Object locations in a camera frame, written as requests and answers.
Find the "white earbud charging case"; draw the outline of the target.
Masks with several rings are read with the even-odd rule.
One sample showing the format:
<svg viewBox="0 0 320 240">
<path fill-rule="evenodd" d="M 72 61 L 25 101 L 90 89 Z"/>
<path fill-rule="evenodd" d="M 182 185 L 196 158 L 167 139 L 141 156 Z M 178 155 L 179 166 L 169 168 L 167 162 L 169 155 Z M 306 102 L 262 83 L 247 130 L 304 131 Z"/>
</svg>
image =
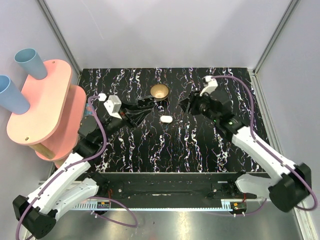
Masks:
<svg viewBox="0 0 320 240">
<path fill-rule="evenodd" d="M 170 124 L 173 122 L 173 117 L 170 115 L 162 115 L 160 121 L 165 124 Z"/>
</svg>

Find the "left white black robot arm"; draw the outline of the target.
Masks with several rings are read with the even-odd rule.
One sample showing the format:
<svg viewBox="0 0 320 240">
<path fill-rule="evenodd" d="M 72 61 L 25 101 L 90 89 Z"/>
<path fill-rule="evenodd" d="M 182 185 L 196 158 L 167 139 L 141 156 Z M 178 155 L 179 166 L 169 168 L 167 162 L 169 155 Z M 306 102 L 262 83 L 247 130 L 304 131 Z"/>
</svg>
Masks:
<svg viewBox="0 0 320 240">
<path fill-rule="evenodd" d="M 18 225 L 15 238 L 25 227 L 36 239 L 45 237 L 57 221 L 80 202 L 90 198 L 110 198 L 110 181 L 98 172 L 89 172 L 91 161 L 107 147 L 107 136 L 123 127 L 138 127 L 156 106 L 152 98 L 135 104 L 122 103 L 112 95 L 104 102 L 108 113 L 101 121 L 95 110 L 80 122 L 80 141 L 57 171 L 28 196 L 12 202 Z"/>
</svg>

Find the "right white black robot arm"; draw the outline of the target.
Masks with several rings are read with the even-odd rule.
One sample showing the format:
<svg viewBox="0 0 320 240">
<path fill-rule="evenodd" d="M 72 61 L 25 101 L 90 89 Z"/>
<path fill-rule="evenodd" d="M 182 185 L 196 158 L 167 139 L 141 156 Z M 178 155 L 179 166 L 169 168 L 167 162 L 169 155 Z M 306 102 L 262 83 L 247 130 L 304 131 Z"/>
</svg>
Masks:
<svg viewBox="0 0 320 240">
<path fill-rule="evenodd" d="M 282 212 L 291 211 L 310 195 L 311 169 L 282 156 L 259 136 L 253 137 L 250 126 L 232 112 L 231 105 L 227 94 L 218 90 L 193 91 L 179 102 L 185 113 L 213 121 L 222 138 L 246 152 L 267 172 L 267 178 L 241 173 L 227 185 L 230 197 L 253 194 L 269 198 Z"/>
</svg>

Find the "gold metal bowl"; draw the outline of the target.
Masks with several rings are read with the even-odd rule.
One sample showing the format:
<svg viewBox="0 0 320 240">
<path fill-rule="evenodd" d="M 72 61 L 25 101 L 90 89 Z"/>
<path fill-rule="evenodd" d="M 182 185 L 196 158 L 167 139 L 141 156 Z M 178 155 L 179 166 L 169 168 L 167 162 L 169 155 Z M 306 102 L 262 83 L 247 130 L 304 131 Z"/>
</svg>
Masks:
<svg viewBox="0 0 320 240">
<path fill-rule="evenodd" d="M 150 94 L 157 101 L 165 100 L 170 93 L 170 89 L 164 84 L 155 84 L 150 89 Z"/>
</svg>

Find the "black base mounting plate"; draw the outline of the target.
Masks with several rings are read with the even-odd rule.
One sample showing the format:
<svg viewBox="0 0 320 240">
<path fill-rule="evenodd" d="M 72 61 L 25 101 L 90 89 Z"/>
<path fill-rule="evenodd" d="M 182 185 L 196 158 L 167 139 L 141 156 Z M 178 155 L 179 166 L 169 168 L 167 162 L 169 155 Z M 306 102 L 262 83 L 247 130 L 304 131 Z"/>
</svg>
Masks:
<svg viewBox="0 0 320 240">
<path fill-rule="evenodd" d="M 98 195 L 111 196 L 129 208 L 218 208 L 224 199 L 255 199 L 241 193 L 231 181 L 236 173 L 84 173 L 102 184 Z"/>
</svg>

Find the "pink two-tier wooden shelf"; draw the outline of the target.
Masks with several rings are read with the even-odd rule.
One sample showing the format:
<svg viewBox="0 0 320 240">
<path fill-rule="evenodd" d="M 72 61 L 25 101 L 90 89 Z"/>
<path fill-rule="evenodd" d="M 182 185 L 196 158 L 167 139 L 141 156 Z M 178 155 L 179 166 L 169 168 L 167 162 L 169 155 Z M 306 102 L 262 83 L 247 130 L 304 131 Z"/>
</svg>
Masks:
<svg viewBox="0 0 320 240">
<path fill-rule="evenodd" d="M 39 158 L 59 168 L 80 139 L 87 96 L 82 87 L 71 83 L 69 63 L 51 59 L 44 66 L 46 78 L 27 76 L 21 93 L 30 108 L 24 114 L 11 114 L 6 131 L 13 142 L 32 148 Z"/>
</svg>

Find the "rear light blue cup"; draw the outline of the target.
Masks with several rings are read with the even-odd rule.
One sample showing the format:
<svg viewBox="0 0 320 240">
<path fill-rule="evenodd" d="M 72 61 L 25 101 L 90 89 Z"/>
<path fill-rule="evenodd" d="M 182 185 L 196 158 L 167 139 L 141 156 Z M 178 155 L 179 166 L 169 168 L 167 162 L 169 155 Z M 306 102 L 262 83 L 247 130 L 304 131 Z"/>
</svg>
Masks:
<svg viewBox="0 0 320 240">
<path fill-rule="evenodd" d="M 18 51 L 14 56 L 14 60 L 36 80 L 42 80 L 48 75 L 44 62 L 33 48 L 24 48 Z"/>
</svg>

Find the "light blue cup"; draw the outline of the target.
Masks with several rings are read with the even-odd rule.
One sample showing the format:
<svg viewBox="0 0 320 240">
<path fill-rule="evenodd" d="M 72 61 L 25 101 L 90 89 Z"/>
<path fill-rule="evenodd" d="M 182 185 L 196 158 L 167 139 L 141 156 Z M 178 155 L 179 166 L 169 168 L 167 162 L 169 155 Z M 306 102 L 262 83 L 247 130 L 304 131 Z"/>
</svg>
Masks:
<svg viewBox="0 0 320 240">
<path fill-rule="evenodd" d="M 0 76 L 0 105 L 16 115 L 22 115 L 30 109 L 28 100 L 6 75 Z"/>
<path fill-rule="evenodd" d="M 44 62 L 33 48 L 24 48 L 18 51 L 14 56 L 14 60 L 36 80 L 42 80 L 48 75 Z"/>
</svg>

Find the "front light blue cup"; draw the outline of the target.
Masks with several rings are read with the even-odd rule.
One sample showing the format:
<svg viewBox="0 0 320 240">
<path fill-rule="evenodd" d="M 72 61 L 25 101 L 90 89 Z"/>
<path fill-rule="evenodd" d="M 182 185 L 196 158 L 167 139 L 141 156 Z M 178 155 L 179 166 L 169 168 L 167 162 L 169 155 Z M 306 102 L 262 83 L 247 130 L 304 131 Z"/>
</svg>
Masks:
<svg viewBox="0 0 320 240">
<path fill-rule="evenodd" d="M 28 100 L 6 75 L 0 76 L 0 105 L 16 115 L 22 115 L 30 109 Z"/>
</svg>

